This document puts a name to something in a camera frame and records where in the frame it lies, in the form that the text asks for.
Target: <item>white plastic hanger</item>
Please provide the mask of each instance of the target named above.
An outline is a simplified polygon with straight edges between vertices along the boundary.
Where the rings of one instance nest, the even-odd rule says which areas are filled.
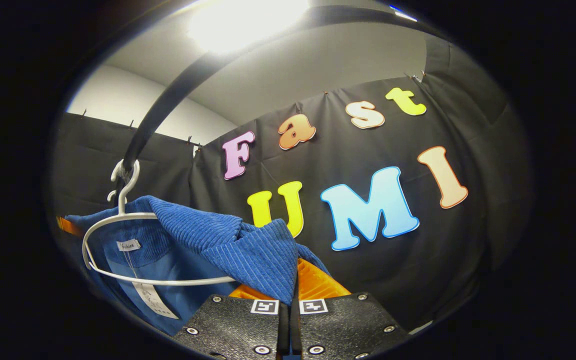
[[[122,159],[121,161],[117,162],[117,165],[114,167],[112,175],[110,175],[111,182],[115,182],[117,180],[117,174],[119,173],[119,170],[121,170],[122,168],[123,161],[124,160]],[[231,278],[230,276],[201,278],[198,280],[148,280],[145,278],[135,278],[135,277],[117,275],[112,272],[103,271],[102,269],[97,267],[97,264],[95,263],[95,260],[93,259],[92,253],[90,252],[90,248],[88,246],[89,237],[95,230],[101,228],[104,225],[117,223],[119,221],[144,220],[144,219],[157,220],[157,215],[154,212],[131,212],[126,214],[126,194],[128,194],[128,192],[130,192],[135,187],[135,184],[137,183],[137,178],[139,178],[139,160],[135,160],[134,166],[132,168],[133,171],[130,181],[128,181],[126,186],[123,189],[121,189],[121,192],[119,192],[119,199],[118,199],[119,214],[98,221],[98,223],[92,225],[84,235],[84,241],[81,247],[81,253],[84,257],[84,263],[86,264],[86,267],[100,274],[110,276],[111,278],[119,280],[125,280],[130,281],[132,283],[149,284],[149,285],[165,285],[165,286],[167,285],[170,287],[190,287],[192,285],[210,285],[210,284],[230,283],[232,281],[235,281],[235,279]],[[112,195],[114,195],[113,193],[114,191],[108,194],[108,199],[112,198]]]
[[[108,200],[108,203],[110,203],[113,200],[113,197],[115,196],[116,193],[117,193],[116,190],[110,191],[108,196],[105,198],[106,200]]]

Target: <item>white wall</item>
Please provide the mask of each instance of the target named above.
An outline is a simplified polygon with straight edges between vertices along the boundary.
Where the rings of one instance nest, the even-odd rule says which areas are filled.
[[[66,110],[113,123],[139,126],[165,87],[130,71],[103,65],[85,82]],[[207,144],[236,128],[221,115],[186,98],[163,123],[156,133],[199,144]]]

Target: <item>ceiling light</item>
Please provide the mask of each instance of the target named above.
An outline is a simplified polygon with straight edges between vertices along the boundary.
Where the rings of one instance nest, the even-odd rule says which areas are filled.
[[[412,17],[408,16],[407,14],[404,14],[403,11],[400,10],[400,9],[397,9],[397,7],[394,7],[393,5],[390,5],[390,8],[393,9],[393,10],[395,10],[395,15],[396,15],[396,16],[399,16],[399,17],[404,18],[404,19],[412,20],[412,21],[414,21],[415,23],[417,22],[417,19],[416,19],[416,18],[412,18]]]
[[[307,0],[217,0],[196,10],[187,35],[206,51],[226,53],[290,27],[308,7]]]
[[[396,16],[399,16],[399,17],[401,17],[401,18],[404,18],[404,19],[412,20],[412,21],[414,21],[415,23],[417,22],[417,19],[416,19],[416,18],[412,18],[412,17],[408,16],[407,14],[400,13],[399,11],[395,11],[395,15],[396,15]]]

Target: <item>orange letter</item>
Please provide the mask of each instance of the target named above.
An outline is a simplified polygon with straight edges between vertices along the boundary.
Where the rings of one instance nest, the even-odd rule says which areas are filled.
[[[307,142],[315,136],[317,128],[311,126],[304,114],[290,116],[279,126],[279,148],[290,150],[300,142]]]
[[[431,147],[419,154],[416,158],[421,164],[425,164],[430,169],[435,182],[441,191],[441,201],[439,206],[450,209],[461,203],[468,196],[468,189],[462,186],[457,180],[457,175],[446,159],[446,149],[443,146]]]
[[[381,112],[375,111],[375,105],[368,101],[351,102],[345,106],[345,112],[352,116],[350,122],[359,129],[376,128],[384,125],[386,119]]]

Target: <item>pink letter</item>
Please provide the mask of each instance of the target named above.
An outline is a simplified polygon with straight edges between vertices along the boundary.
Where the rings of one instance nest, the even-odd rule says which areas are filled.
[[[236,178],[246,172],[246,168],[240,164],[240,159],[248,161],[250,151],[247,143],[253,141],[255,141],[255,134],[249,131],[223,144],[221,148],[226,151],[226,174],[223,177],[226,180]]]

